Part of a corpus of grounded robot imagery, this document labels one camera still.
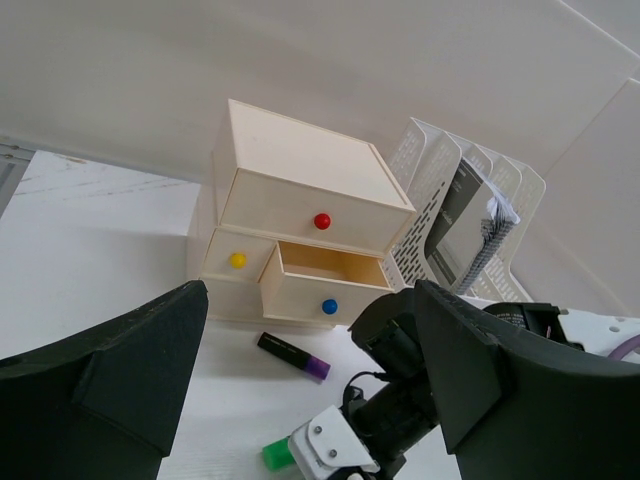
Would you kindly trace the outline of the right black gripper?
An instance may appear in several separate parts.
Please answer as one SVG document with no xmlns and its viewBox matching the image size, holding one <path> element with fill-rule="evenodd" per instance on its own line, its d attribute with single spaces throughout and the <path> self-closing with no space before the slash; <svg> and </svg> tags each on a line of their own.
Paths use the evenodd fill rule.
<svg viewBox="0 0 640 480">
<path fill-rule="evenodd" d="M 369 399 L 348 382 L 340 410 L 379 466 L 366 479 L 394 478 L 406 463 L 405 453 L 439 425 L 425 374 L 391 381 Z"/>
</svg>

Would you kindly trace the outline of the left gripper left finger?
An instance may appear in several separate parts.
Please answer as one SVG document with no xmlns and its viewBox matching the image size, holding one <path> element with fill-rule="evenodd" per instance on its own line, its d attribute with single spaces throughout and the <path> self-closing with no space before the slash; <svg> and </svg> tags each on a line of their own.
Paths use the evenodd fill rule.
<svg viewBox="0 0 640 480">
<path fill-rule="evenodd" d="M 154 479 L 208 311 L 201 280 L 1 362 L 4 479 Z"/>
</svg>

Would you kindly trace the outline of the green cap black marker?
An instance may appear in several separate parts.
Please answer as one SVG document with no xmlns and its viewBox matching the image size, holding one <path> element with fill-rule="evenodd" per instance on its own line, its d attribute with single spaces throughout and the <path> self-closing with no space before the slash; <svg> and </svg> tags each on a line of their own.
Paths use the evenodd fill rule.
<svg viewBox="0 0 640 480">
<path fill-rule="evenodd" d="M 275 472 L 289 467 L 295 459 L 289 449 L 289 438 L 284 437 L 262 448 L 262 459 L 269 471 Z"/>
</svg>

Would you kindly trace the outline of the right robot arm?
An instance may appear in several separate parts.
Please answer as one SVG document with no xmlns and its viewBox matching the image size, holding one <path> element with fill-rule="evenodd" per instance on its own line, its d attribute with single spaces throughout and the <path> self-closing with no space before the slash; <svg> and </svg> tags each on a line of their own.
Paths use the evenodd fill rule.
<svg viewBox="0 0 640 480">
<path fill-rule="evenodd" d="M 393 478 L 406 452 L 440 429 L 464 479 L 635 479 L 639 368 L 567 339 L 560 308 L 477 308 L 422 282 L 375 300 L 352 341 L 383 372 L 342 412 Z"/>
</svg>

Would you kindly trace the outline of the drawer with blue knob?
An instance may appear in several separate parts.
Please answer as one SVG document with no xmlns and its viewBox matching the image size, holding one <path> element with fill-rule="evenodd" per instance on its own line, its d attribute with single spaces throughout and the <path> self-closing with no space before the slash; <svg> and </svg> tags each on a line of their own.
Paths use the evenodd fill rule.
<svg viewBox="0 0 640 480">
<path fill-rule="evenodd" d="M 267 318 L 350 325 L 392 288 L 376 257 L 278 241 L 259 280 Z"/>
</svg>

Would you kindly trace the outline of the purple cap black marker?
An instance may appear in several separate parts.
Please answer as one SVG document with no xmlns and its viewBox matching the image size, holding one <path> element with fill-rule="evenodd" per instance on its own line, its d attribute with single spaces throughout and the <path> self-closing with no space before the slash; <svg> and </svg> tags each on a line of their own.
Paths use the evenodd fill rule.
<svg viewBox="0 0 640 480">
<path fill-rule="evenodd" d="M 329 375 L 329 363 L 267 332 L 260 335 L 257 346 L 318 381 L 326 380 Z"/>
</svg>

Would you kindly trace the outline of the grey black booklet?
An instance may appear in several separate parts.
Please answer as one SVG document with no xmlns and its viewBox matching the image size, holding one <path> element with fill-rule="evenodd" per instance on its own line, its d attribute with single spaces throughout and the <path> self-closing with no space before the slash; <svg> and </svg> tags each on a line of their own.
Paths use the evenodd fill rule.
<svg viewBox="0 0 640 480">
<path fill-rule="evenodd" d="M 519 223 L 506 196 L 461 159 L 424 245 L 436 282 L 465 293 Z"/>
</svg>

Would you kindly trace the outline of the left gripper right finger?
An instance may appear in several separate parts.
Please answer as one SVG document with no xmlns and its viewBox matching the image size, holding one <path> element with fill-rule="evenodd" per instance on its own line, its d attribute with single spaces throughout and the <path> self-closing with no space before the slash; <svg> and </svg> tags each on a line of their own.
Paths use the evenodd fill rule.
<svg viewBox="0 0 640 480">
<path fill-rule="evenodd" d="M 446 449 L 464 479 L 635 479 L 639 368 L 558 344 L 432 282 L 415 317 Z"/>
</svg>

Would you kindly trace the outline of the cream top drawer red knob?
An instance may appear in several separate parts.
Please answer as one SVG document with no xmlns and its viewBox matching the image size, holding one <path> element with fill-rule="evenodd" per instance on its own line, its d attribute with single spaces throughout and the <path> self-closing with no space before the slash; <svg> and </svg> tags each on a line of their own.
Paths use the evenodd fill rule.
<svg viewBox="0 0 640 480">
<path fill-rule="evenodd" d="M 238 170 L 219 195 L 220 224 L 238 231 L 382 257 L 414 217 L 401 204 L 366 200 Z"/>
</svg>

